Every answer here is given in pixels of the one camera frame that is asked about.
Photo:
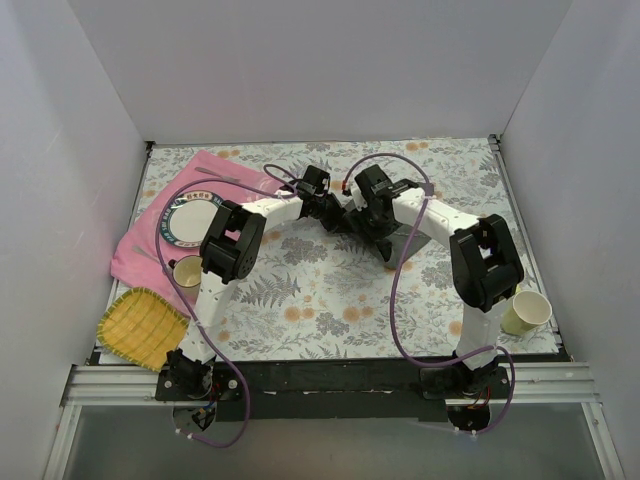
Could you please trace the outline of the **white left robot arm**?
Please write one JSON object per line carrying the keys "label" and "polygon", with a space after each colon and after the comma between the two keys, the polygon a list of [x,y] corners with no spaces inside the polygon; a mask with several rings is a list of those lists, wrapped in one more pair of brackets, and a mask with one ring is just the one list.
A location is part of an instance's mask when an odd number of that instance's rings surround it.
{"label": "white left robot arm", "polygon": [[185,337],[167,354],[168,378],[188,398],[200,400],[211,392],[218,351],[207,330],[224,316],[240,280],[253,269],[265,232],[290,221],[310,217],[336,231],[344,209],[329,192],[330,174],[309,166],[303,177],[265,197],[238,204],[225,200],[218,207],[199,247],[201,284],[197,300],[186,305],[191,319]]}

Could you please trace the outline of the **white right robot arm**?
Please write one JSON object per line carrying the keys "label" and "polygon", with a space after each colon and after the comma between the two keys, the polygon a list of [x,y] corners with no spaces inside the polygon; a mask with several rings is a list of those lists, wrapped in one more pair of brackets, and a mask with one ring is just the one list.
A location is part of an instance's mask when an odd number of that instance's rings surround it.
{"label": "white right robot arm", "polygon": [[411,358],[428,399],[475,397],[494,382],[506,385],[498,366],[497,306],[516,292],[524,268],[503,217],[477,217],[433,196],[428,181],[392,181],[373,165],[342,184],[349,196],[346,217],[384,265],[401,271],[405,261],[436,241],[450,254],[454,288],[463,303],[462,332],[451,359],[425,363]]}

